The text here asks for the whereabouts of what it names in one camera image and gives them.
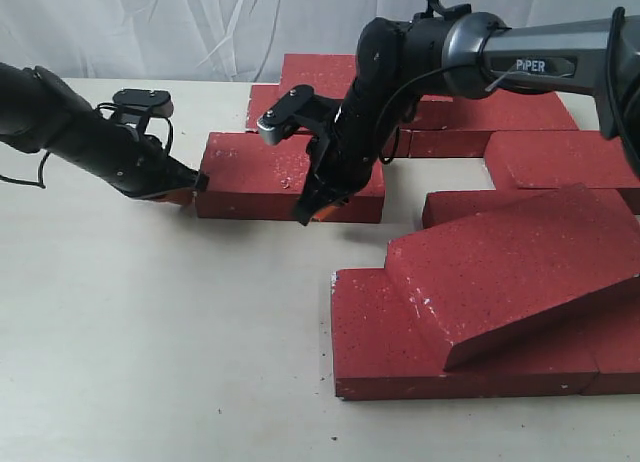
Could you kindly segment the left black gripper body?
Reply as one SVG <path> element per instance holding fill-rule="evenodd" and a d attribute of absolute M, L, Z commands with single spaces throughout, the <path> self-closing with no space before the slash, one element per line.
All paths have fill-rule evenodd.
<path fill-rule="evenodd" d="M 174 127 L 167 138 L 146 132 L 155 116 L 148 111 L 114 109 L 109 118 L 100 109 L 75 115 L 49 143 L 49 152 L 95 175 L 131 199 L 174 190 L 202 192 L 208 176 L 171 156 Z"/>

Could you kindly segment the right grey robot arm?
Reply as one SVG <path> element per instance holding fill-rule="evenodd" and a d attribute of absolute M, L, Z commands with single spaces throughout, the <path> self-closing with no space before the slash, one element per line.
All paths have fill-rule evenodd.
<path fill-rule="evenodd" d="M 497 90 L 591 96 L 601 134 L 619 138 L 638 167 L 639 20 L 623 8 L 608 19 L 525 28 L 487 12 L 406 24 L 377 18 L 361 33 L 346 95 L 315 132 L 294 218 L 307 224 L 364 188 L 421 97 L 479 100 Z"/>

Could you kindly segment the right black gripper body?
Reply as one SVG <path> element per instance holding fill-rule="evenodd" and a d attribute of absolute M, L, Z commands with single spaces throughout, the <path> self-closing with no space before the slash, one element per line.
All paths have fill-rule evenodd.
<path fill-rule="evenodd" d="M 312 151 L 293 217 L 306 226 L 332 206 L 341 206 L 370 181 L 373 166 L 400 125 L 397 78 L 360 74 Z"/>

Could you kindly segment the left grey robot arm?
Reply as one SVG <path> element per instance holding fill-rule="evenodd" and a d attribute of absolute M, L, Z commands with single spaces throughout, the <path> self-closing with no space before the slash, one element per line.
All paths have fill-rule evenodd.
<path fill-rule="evenodd" d="M 48 69 L 1 66 L 1 140 L 25 154 L 55 155 L 136 200 L 187 205 L 209 178 L 170 154 L 174 134 L 148 133 L 169 121 L 164 90 L 121 89 L 92 106 Z"/>

